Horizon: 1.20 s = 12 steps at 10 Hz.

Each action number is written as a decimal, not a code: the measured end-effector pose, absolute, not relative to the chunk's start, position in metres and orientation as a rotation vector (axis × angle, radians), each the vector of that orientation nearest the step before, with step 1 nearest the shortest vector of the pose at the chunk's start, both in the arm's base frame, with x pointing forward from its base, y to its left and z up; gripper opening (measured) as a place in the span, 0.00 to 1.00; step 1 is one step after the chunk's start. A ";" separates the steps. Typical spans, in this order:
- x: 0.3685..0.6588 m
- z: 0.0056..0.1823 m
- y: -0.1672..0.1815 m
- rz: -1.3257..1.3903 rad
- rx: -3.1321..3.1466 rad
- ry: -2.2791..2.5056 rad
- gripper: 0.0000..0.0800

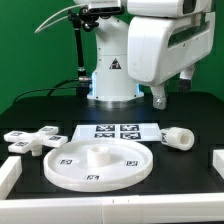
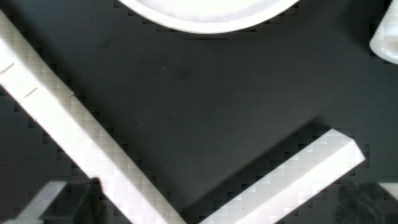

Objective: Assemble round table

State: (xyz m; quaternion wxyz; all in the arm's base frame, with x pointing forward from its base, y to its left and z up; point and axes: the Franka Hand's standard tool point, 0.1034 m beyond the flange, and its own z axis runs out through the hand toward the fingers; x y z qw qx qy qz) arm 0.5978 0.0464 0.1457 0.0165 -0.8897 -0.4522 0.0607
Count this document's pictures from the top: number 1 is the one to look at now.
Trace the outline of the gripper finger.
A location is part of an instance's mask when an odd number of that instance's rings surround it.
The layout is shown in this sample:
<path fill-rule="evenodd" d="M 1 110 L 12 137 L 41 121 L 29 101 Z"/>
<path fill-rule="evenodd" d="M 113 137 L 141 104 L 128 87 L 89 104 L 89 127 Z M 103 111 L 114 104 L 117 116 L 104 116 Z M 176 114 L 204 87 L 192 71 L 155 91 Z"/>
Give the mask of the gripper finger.
<path fill-rule="evenodd" d="M 179 92 L 187 93 L 190 91 L 194 72 L 195 72 L 195 65 L 191 65 L 180 72 L 178 81 Z"/>
<path fill-rule="evenodd" d="M 153 95 L 153 106 L 159 110 L 165 109 L 167 101 L 165 85 L 151 86 L 150 89 Z"/>

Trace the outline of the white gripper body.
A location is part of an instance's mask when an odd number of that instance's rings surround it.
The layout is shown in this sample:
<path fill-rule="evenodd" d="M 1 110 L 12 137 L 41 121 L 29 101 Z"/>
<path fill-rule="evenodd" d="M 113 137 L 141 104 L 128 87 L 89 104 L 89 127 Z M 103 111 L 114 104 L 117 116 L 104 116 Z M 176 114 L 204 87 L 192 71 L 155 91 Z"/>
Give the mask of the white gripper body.
<path fill-rule="evenodd" d="M 139 17 L 132 19 L 128 31 L 128 74 L 137 83 L 158 86 L 207 56 L 212 49 L 215 13 L 205 15 L 205 30 L 169 46 L 173 34 L 199 20 L 196 16 L 179 19 Z"/>

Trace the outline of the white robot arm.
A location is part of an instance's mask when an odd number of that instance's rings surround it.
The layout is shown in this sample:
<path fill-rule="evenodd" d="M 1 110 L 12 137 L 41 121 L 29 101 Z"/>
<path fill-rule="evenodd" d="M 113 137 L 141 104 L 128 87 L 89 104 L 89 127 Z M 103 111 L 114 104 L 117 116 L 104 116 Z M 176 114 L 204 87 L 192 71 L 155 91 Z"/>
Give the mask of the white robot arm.
<path fill-rule="evenodd" d="M 84 30 L 94 30 L 97 65 L 88 98 L 107 106 L 153 94 L 153 106 L 166 107 L 165 83 L 180 76 L 187 92 L 195 63 L 212 49 L 213 0 L 73 0 L 81 6 Z"/>

